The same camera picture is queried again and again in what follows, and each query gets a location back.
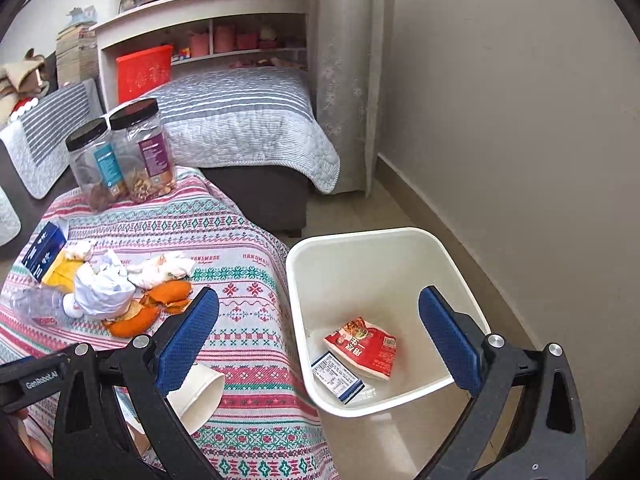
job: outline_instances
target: red snack wrapper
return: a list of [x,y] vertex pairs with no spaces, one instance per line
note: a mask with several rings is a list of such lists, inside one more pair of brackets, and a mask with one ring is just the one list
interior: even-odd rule
[[361,317],[324,338],[343,361],[363,373],[388,379],[396,358],[396,338]]

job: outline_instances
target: red box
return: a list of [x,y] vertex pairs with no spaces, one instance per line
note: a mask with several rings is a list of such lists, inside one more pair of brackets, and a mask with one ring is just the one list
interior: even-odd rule
[[125,103],[171,81],[171,45],[156,46],[116,58],[118,102]]
[[236,42],[238,43],[238,50],[254,50],[258,48],[258,33],[238,34]]

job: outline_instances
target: patterned tablecloth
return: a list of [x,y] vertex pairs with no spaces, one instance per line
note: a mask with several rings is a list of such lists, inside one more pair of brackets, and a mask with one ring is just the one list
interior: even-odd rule
[[[123,202],[99,215],[90,213],[78,190],[71,191],[51,205],[36,232],[46,221],[65,218],[70,240],[98,240],[94,258],[109,248],[127,264],[167,250],[183,250],[194,258],[194,294],[208,285],[220,297],[220,318],[197,362],[226,375],[222,402],[194,440],[228,479],[337,479],[300,374],[286,290],[287,248],[247,221],[199,171],[180,168],[177,178],[169,196],[145,205]],[[75,342],[99,350],[126,343],[87,317],[65,330],[18,322],[10,295],[34,285],[21,257],[0,295],[2,362]],[[56,398],[30,411],[51,437]],[[157,460],[152,451],[145,459]]]

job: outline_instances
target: stack of books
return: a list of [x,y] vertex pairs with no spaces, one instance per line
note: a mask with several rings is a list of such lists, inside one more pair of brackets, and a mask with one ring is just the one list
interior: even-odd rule
[[59,86],[98,77],[98,47],[95,31],[89,30],[89,25],[76,25],[60,32],[56,65]]

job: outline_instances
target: black jar lid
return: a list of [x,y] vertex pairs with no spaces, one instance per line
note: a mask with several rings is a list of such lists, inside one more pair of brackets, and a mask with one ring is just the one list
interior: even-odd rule
[[83,124],[69,135],[65,141],[66,148],[70,152],[80,150],[106,131],[107,121],[104,120],[104,117],[98,117],[93,121],[89,121],[87,124]]
[[114,112],[109,117],[112,130],[124,130],[134,124],[141,123],[158,113],[158,101],[142,99]]

